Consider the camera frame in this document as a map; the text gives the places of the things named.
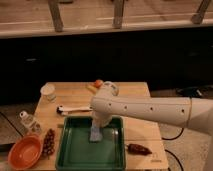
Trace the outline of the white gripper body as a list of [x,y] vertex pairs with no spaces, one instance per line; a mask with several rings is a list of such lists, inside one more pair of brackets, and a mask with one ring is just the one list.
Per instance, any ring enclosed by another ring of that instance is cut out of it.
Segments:
[[112,116],[108,114],[92,113],[92,124],[96,127],[103,128],[107,126],[112,120]]

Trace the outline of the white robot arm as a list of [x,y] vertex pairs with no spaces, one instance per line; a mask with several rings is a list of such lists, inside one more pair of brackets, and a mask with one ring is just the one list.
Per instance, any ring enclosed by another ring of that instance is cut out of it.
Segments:
[[113,82],[104,82],[91,99],[97,120],[119,115],[206,133],[211,144],[203,171],[213,171],[213,100],[189,97],[127,98]]

